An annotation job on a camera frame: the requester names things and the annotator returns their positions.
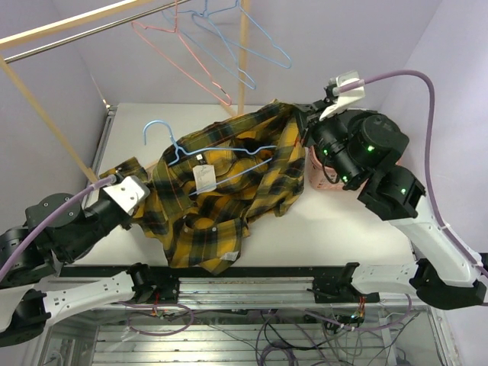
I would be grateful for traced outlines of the yellow plaid shirt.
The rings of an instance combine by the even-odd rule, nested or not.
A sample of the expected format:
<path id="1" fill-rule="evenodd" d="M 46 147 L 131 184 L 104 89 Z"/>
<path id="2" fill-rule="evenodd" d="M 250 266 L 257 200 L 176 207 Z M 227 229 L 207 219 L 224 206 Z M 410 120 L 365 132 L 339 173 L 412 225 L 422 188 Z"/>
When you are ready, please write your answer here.
<path id="1" fill-rule="evenodd" d="M 170 268 L 217 275 L 240 257 L 253 222 L 288 212 L 303 192 L 306 161 L 295 111 L 273 101 L 183 136 L 152 170 L 136 158 L 112 168 L 149 188 L 132 223 L 161 242 Z"/>

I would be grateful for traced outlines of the blue hanger checkered shirt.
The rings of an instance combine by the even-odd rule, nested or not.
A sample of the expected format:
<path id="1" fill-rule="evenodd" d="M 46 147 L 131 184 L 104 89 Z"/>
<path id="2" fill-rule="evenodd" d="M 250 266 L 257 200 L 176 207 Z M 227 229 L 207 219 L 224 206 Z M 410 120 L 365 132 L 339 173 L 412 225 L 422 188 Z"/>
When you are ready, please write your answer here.
<path id="1" fill-rule="evenodd" d="M 183 10 L 162 11 L 162 16 L 171 25 L 176 25 L 176 19 L 182 17 L 181 33 L 241 85 L 255 90 L 255 80 L 239 64 L 238 50 L 242 50 L 242 44 L 228 38 L 215 20 L 217 15 L 239 10 L 240 5 L 241 1 L 197 1 Z"/>

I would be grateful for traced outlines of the blue wire hanger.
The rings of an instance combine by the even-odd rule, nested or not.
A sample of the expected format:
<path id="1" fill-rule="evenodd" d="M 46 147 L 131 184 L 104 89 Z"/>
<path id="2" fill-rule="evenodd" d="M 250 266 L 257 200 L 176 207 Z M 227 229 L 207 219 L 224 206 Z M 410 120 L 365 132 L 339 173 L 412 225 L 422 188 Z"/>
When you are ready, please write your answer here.
<path id="1" fill-rule="evenodd" d="M 220 29 L 220 26 L 214 21 L 214 18 L 218 14 L 224 14 L 237 9 L 239 11 L 239 39 L 234 40 L 231 37 L 227 37 L 225 33 Z M 219 58 L 215 53 L 210 51 L 206 46 L 204 46 L 199 41 L 194 40 L 194 43 L 199 46 L 205 53 L 211 56 L 220 66 L 222 66 L 227 72 L 231 73 L 241 82 L 244 82 L 251 89 L 255 89 L 255 86 L 251 86 L 247 83 L 247 79 L 254 84 L 250 74 L 245 71 L 245 66 L 247 65 L 247 57 L 249 54 L 257 56 L 269 63 L 280 66 L 284 69 L 290 69 L 292 67 L 291 58 L 288 54 L 279 47 L 270 36 L 270 34 L 259 25 L 249 14 L 249 10 L 245 10 L 245 3 L 243 1 L 234 1 L 231 6 L 220 7 L 218 9 L 210 9 L 209 1 L 204 1 L 203 9 L 201 11 L 185 11 L 185 14 L 189 14 L 191 21 L 195 26 L 199 27 L 201 30 L 208 32 L 216 36 L 220 41 L 223 42 L 225 50 L 232 57 L 233 63 L 235 65 L 234 69 L 226 66 L 222 59 Z M 250 27 L 255 27 L 258 32 L 266 39 L 267 45 L 272 49 L 277 50 L 281 54 L 281 58 L 285 63 L 281 63 L 280 59 L 272 59 L 268 57 L 265 53 L 260 53 L 259 51 L 249 47 L 250 40 Z"/>

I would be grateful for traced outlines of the pink hanger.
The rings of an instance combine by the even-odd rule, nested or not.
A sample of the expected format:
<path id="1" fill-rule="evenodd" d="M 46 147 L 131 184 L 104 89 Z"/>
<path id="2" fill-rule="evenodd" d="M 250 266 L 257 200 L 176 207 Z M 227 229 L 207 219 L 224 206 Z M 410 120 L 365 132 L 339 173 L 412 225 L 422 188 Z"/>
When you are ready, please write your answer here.
<path id="1" fill-rule="evenodd" d="M 180 31 L 179 1 L 171 1 L 170 4 L 170 9 L 161 10 L 162 15 L 169 19 L 163 18 L 155 24 L 131 21 L 132 31 L 189 82 L 211 96 L 218 104 L 230 107 L 233 103 L 230 94 L 215 79 Z"/>

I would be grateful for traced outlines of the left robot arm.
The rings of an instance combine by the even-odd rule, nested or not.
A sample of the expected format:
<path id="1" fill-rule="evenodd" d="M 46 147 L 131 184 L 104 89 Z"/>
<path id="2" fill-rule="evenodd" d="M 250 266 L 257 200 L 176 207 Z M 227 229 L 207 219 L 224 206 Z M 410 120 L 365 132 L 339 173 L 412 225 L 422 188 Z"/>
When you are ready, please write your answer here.
<path id="1" fill-rule="evenodd" d="M 149 266 L 137 263 L 99 281 L 60 291 L 35 285 L 56 273 L 55 264 L 86 256 L 130 215 L 103 194 L 82 208 L 70 194 L 53 194 L 25 211 L 26 221 L 1 235 L 1 345 L 19 345 L 45 328 L 109 303 L 150 301 L 156 292 Z"/>

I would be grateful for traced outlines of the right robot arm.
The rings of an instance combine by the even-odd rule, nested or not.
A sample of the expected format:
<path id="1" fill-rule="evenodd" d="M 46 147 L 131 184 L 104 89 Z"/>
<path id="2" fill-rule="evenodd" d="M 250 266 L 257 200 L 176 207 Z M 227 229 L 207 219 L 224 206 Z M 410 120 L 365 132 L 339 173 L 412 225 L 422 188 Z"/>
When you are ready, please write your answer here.
<path id="1" fill-rule="evenodd" d="M 441 310 L 486 305 L 487 288 L 480 280 L 485 254 L 460 250 L 456 238 L 435 221 L 424 184 L 399 165 L 409 138 L 388 116 L 371 110 L 345 110 L 327 116 L 325 101 L 300 104 L 296 119 L 300 138 L 334 169 L 346 191 L 382 221 L 404 234 L 421 257 L 403 265 L 348 263 L 336 293 L 350 302 L 360 295 L 415 295 Z"/>

